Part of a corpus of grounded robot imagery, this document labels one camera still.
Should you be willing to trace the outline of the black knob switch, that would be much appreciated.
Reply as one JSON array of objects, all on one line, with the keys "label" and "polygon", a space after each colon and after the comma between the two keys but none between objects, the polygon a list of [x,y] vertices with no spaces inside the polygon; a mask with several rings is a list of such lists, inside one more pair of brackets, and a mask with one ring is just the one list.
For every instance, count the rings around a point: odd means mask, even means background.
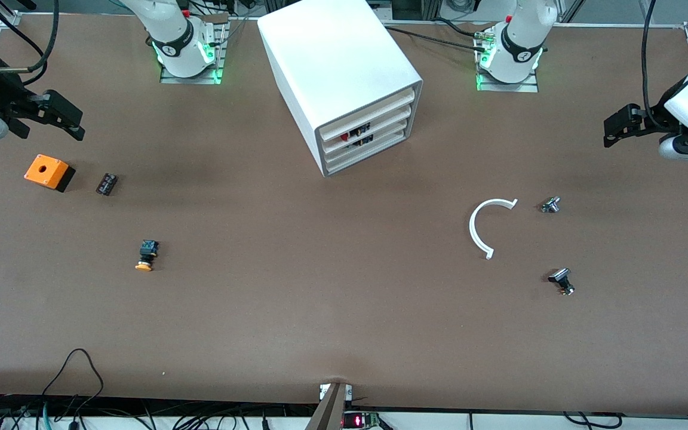
[{"label": "black knob switch", "polygon": [[571,296],[574,293],[575,287],[569,280],[570,269],[562,268],[547,276],[547,280],[558,285],[563,296]]}]

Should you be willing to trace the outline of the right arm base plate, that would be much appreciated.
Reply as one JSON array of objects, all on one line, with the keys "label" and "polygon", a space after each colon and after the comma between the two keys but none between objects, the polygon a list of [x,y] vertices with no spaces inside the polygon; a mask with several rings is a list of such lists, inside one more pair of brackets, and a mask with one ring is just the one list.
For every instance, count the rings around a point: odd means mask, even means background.
[{"label": "right arm base plate", "polygon": [[156,59],[161,65],[160,82],[162,84],[221,84],[226,63],[228,40],[231,35],[231,23],[229,21],[221,23],[200,21],[199,25],[194,28],[195,34],[191,46],[194,46],[198,52],[196,65],[203,65],[202,70],[194,76],[177,76],[164,67],[161,55],[157,53]]}]

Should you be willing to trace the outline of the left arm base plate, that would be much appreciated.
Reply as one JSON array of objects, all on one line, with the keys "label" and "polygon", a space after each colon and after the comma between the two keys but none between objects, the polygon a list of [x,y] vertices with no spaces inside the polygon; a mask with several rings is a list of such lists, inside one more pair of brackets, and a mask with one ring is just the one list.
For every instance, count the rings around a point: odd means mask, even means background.
[{"label": "left arm base plate", "polygon": [[508,91],[537,93],[536,69],[543,54],[543,47],[535,51],[519,47],[510,52],[505,47],[502,35],[505,22],[486,29],[485,39],[476,41],[482,52],[475,55],[476,88],[480,91]]}]

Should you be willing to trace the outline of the yellow push button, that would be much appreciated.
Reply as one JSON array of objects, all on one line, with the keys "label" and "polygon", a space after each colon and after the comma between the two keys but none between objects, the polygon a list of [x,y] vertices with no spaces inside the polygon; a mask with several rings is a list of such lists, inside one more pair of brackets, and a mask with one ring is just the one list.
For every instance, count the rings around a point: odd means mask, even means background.
[{"label": "yellow push button", "polygon": [[158,256],[159,242],[151,239],[142,241],[139,250],[139,260],[136,264],[136,269],[139,271],[150,272],[153,270],[153,261]]}]

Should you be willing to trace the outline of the red push button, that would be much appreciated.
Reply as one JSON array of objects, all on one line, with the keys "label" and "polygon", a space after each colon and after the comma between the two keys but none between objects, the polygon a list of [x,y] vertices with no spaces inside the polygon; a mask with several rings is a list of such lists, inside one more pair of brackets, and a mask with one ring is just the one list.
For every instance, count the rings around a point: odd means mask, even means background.
[{"label": "red push button", "polygon": [[344,142],[348,142],[350,139],[354,139],[355,137],[361,136],[362,134],[365,134],[368,130],[370,130],[371,123],[367,122],[364,125],[358,126],[357,128],[353,128],[352,130],[347,131],[347,133],[341,134],[340,138]]}]

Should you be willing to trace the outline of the white curved plastic arc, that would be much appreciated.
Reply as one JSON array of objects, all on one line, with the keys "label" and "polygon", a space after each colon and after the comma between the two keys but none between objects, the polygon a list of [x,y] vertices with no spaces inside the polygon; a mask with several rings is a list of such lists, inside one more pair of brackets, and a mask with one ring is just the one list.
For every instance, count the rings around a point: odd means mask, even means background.
[{"label": "white curved plastic arc", "polygon": [[476,247],[480,249],[485,254],[485,259],[490,260],[495,253],[494,248],[489,247],[480,237],[480,234],[478,233],[478,229],[476,228],[476,218],[480,214],[480,211],[483,208],[489,207],[489,206],[498,206],[498,207],[505,207],[509,210],[512,210],[516,205],[518,204],[518,199],[500,199],[500,198],[494,198],[494,199],[487,199],[486,201],[481,202],[478,204],[477,207],[471,212],[469,216],[469,221],[468,221],[468,229],[469,229],[469,236],[472,239],[472,242],[475,243]]}]

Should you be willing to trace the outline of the device with red display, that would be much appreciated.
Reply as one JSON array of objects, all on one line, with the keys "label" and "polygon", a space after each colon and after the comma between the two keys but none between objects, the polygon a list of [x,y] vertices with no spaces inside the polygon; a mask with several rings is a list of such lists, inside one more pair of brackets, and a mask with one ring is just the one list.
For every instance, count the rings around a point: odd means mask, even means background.
[{"label": "device with red display", "polygon": [[370,428],[380,428],[379,414],[347,411],[342,415],[342,430],[369,430]]}]

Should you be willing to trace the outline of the orange button enclosure box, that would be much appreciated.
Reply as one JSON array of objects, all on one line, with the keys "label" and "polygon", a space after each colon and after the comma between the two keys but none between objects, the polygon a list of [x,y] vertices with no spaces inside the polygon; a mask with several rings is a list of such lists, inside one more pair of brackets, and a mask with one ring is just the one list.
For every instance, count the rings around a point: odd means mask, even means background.
[{"label": "orange button enclosure box", "polygon": [[65,193],[75,174],[74,167],[65,161],[38,154],[23,177],[28,182],[36,183],[41,187]]}]

